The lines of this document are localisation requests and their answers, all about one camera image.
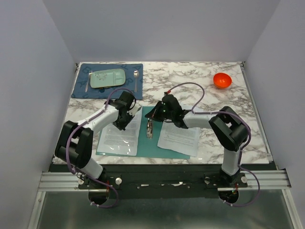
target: light green plate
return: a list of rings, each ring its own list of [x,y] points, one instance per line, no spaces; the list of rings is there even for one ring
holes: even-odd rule
[[[113,87],[123,85],[126,81],[123,69],[111,69],[93,72],[90,77],[92,88]]]

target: white paper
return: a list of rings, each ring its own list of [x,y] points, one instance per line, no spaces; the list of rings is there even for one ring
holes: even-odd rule
[[[189,106],[182,106],[182,108],[191,109]],[[163,122],[158,147],[189,156],[197,156],[199,137],[200,128],[182,129],[173,123]]]
[[[113,124],[107,125],[102,130],[97,152],[136,156],[141,118],[142,109],[136,113],[125,131],[120,131]]]

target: silver spoon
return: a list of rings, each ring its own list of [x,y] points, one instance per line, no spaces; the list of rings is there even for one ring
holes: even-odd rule
[[[133,76],[134,76],[134,78],[135,78],[135,88],[134,88],[134,92],[138,92],[138,88],[137,88],[137,78],[140,77],[139,71],[138,71],[138,70],[134,70]]]
[[[87,81],[86,88],[85,88],[85,92],[87,92],[87,90],[88,90],[88,84],[89,84],[89,80],[90,80],[90,77],[91,77],[92,73],[93,72],[90,70],[89,75],[88,75],[88,81]]]

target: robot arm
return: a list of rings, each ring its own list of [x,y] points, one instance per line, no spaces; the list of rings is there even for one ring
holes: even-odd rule
[[[230,107],[220,111],[238,116]],[[157,122],[171,120],[179,128],[209,128],[213,129],[221,145],[224,147],[222,171],[225,180],[233,183],[239,174],[240,147],[248,137],[246,127],[241,121],[227,114],[193,114],[191,110],[183,110],[177,99],[171,94],[165,94],[162,101],[145,115]]]
[[[55,155],[66,161],[66,146],[69,136],[79,125],[86,122],[86,124],[76,131],[72,137],[74,139],[77,138],[78,142],[70,143],[69,159],[71,164],[83,173],[92,178],[100,179],[103,167],[91,158],[93,136],[110,123],[113,123],[119,130],[125,130],[125,127],[141,108],[141,106],[134,103],[134,101],[134,96],[131,93],[124,91],[119,99],[114,101],[110,100],[106,109],[106,105],[104,105],[103,108],[96,113],[76,123],[67,121],[61,130],[61,135],[55,149]]]

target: gray floor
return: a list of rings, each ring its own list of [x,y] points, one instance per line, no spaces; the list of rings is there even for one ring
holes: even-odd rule
[[[238,203],[255,191],[241,193]],[[116,208],[90,206],[86,193],[48,193],[40,229],[292,229],[280,190],[262,191],[258,201],[233,208],[219,199],[122,200]]]

